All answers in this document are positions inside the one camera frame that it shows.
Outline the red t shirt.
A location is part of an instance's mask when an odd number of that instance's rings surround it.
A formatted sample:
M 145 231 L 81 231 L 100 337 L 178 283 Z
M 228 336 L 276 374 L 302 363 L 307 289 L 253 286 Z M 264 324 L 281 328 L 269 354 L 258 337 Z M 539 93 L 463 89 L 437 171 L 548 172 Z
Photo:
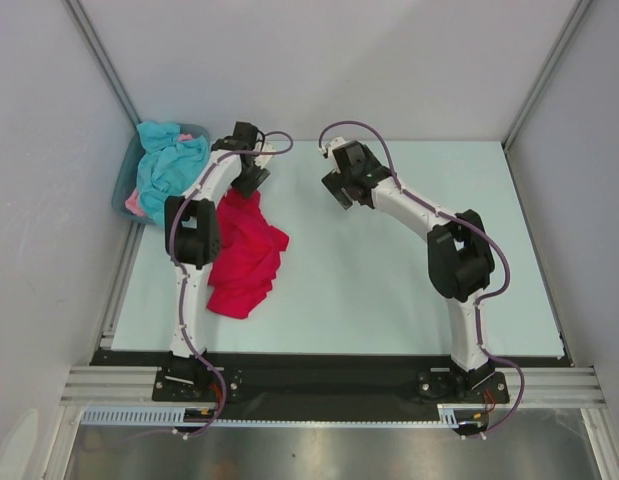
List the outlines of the red t shirt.
M 244 320 L 268 296 L 289 246 L 289 236 L 271 225 L 260 208 L 261 195 L 245 198 L 235 188 L 220 201 L 221 252 L 209 276 L 207 309 Z

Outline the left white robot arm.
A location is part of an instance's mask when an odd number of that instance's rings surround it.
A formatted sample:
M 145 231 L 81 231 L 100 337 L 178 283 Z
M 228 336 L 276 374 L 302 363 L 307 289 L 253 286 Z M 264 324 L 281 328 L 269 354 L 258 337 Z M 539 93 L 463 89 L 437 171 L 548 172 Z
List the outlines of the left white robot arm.
M 165 249 L 176 272 L 176 319 L 170 351 L 189 358 L 204 352 L 207 288 L 221 252 L 218 205 L 234 190 L 249 199 L 269 177 L 266 164 L 276 150 L 255 125 L 238 121 L 233 133 L 216 140 L 207 165 L 193 184 L 164 207 Z

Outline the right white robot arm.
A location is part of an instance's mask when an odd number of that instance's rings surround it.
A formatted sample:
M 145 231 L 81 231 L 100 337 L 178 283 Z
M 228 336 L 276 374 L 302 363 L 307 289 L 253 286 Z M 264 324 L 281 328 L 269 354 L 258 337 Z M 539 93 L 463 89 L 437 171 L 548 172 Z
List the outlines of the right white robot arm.
M 344 209 L 359 204 L 377 210 L 425 242 L 428 277 L 446 299 L 451 359 L 460 368 L 450 376 L 450 388 L 462 401 L 475 400 L 486 389 L 479 369 L 488 363 L 480 349 L 475 305 L 494 270 L 491 248 L 476 232 L 483 228 L 480 216 L 472 210 L 450 216 L 425 200 L 416 200 L 391 169 L 358 141 L 338 137 L 319 151 L 332 166 L 322 183 Z

